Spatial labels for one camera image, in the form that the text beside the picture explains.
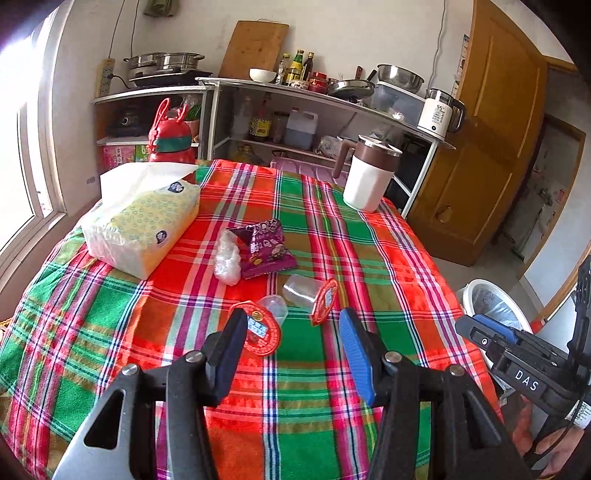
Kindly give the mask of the person right hand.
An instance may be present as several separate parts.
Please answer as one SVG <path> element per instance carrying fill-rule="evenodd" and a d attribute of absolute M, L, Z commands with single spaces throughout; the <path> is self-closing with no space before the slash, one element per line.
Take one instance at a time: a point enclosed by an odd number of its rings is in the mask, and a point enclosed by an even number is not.
<path fill-rule="evenodd" d="M 525 397 L 521 397 L 523 408 L 519 412 L 512 433 L 512 440 L 521 455 L 525 455 L 533 446 L 533 437 L 530 431 L 532 412 L 534 405 Z M 549 460 L 540 474 L 540 479 L 552 479 L 567 463 L 576 447 L 584 436 L 584 431 L 573 426 L 568 432 L 564 428 L 557 430 L 541 440 L 536 453 L 542 454 L 554 443 L 556 446 L 549 452 Z"/>

